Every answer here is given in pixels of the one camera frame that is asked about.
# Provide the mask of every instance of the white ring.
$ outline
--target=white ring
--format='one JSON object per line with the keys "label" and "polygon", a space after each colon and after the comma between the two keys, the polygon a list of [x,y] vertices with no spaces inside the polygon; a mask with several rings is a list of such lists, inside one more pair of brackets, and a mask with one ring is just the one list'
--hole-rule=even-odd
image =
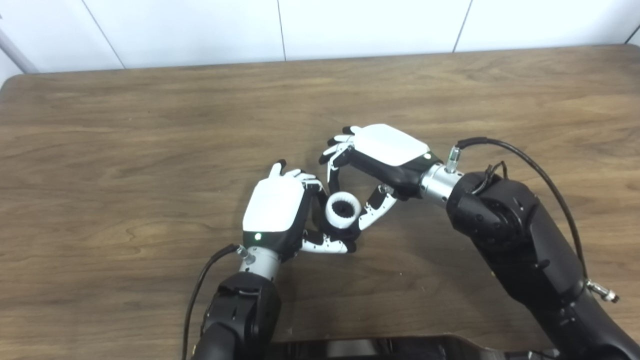
{"label": "white ring", "polygon": [[[342,217],[333,210],[333,204],[338,201],[347,202],[351,205],[353,209],[353,215],[348,218]],[[324,208],[324,215],[326,216],[327,221],[334,227],[338,229],[346,229],[360,216],[360,212],[362,207],[360,206],[360,202],[356,199],[355,196],[348,192],[337,192],[329,197],[329,200],[326,202],[326,207]]]}

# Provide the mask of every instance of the silver connector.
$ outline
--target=silver connector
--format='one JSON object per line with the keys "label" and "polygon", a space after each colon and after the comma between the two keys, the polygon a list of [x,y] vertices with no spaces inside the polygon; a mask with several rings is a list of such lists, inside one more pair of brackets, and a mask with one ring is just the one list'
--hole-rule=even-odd
{"label": "silver connector", "polygon": [[236,253],[240,255],[245,264],[251,265],[255,262],[255,256],[249,253],[249,250],[246,247],[240,245],[236,250]]}
{"label": "silver connector", "polygon": [[441,208],[446,207],[449,196],[462,175],[456,170],[448,172],[447,167],[440,163],[433,165],[420,179],[422,198]]}
{"label": "silver connector", "polygon": [[447,167],[445,169],[446,172],[453,174],[456,172],[458,168],[458,162],[460,161],[460,148],[454,146],[451,148],[451,152],[449,153],[449,159],[447,160]]}
{"label": "silver connector", "polygon": [[274,281],[280,268],[280,256],[273,250],[264,247],[252,246],[248,251],[248,256],[243,258],[240,264],[240,272],[250,272],[260,275],[270,281]]}
{"label": "silver connector", "polygon": [[620,297],[616,295],[613,290],[609,290],[604,286],[598,284],[597,282],[591,281],[591,279],[587,279],[586,283],[587,289],[593,291],[594,293],[600,295],[600,298],[604,301],[609,301],[612,303],[617,303],[620,301]]}

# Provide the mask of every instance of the metal wrist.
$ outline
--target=metal wrist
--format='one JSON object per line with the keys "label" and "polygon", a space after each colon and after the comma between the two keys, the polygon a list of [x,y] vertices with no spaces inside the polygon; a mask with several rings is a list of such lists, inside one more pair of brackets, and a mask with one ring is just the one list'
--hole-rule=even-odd
{"label": "metal wrist", "polygon": [[464,174],[457,170],[448,172],[447,167],[443,164],[433,165],[420,178],[420,194],[422,198],[444,208],[454,186],[456,186],[462,175]]}

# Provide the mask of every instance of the back of robotic hand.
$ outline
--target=back of robotic hand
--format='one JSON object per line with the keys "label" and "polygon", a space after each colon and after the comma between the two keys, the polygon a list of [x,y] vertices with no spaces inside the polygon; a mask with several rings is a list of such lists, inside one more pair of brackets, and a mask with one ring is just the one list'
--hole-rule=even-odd
{"label": "back of robotic hand", "polygon": [[[458,142],[445,164],[424,142],[384,124],[345,127],[343,133],[329,140],[319,162],[327,164],[332,193],[340,193],[338,174],[345,165],[382,182],[361,222],[368,213],[388,211],[396,199],[426,199],[446,210],[454,229],[472,240],[506,292],[529,309],[564,358],[640,359],[640,347],[592,295],[619,299],[588,279],[577,228],[562,195],[524,152],[499,140],[471,138]],[[478,144],[510,150],[538,172],[569,221],[577,254],[538,197],[508,179],[503,161],[484,172],[457,170],[462,150]],[[500,166],[502,177],[495,174]]]}
{"label": "back of robotic hand", "polygon": [[323,210],[322,224],[327,228],[353,221],[350,203],[334,201],[332,209],[337,211],[329,212],[327,219],[328,196],[322,182],[300,169],[283,174],[284,167],[284,160],[275,163],[267,178],[253,189],[243,218],[243,245],[224,248],[203,269],[187,311],[183,359],[195,297],[207,270],[222,255],[235,251],[243,260],[238,273],[218,286],[204,314],[193,360],[260,357],[271,340],[280,312],[281,301],[274,284],[280,265],[299,251],[355,251],[357,236],[328,235],[305,227],[314,201]]}

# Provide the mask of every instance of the black robot arm segment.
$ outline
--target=black robot arm segment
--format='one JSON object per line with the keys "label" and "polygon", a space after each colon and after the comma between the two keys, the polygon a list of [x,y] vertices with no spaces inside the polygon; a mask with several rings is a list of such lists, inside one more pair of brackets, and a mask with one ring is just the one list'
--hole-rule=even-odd
{"label": "black robot arm segment", "polygon": [[540,200],[517,181],[464,175],[447,201],[507,293],[526,306],[567,359],[640,359],[640,347],[594,299],[582,265]]}

